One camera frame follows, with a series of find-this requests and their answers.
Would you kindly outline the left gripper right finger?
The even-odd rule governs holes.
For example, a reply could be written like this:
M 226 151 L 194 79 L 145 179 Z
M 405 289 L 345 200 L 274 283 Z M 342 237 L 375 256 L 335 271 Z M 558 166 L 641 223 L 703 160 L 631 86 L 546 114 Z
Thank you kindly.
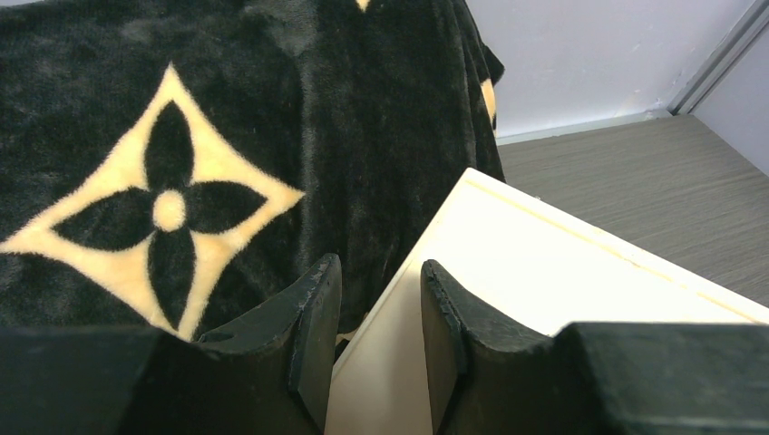
M 554 336 L 421 268 L 436 434 L 765 434 L 768 329 L 568 324 Z

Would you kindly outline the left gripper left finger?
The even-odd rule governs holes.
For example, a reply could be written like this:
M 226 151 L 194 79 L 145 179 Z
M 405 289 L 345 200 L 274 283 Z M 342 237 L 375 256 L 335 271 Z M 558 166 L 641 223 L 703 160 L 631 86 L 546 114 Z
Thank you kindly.
M 320 434 L 340 258 L 185 342 L 149 326 L 5 328 L 4 434 Z

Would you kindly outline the pastel mini drawer organizer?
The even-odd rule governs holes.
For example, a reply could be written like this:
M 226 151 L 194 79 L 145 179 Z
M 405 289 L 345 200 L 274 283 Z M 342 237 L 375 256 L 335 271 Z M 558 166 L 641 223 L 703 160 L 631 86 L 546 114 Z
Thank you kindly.
M 467 169 L 337 360 L 328 434 L 429 434 L 423 262 L 546 335 L 575 321 L 764 324 L 768 310 Z

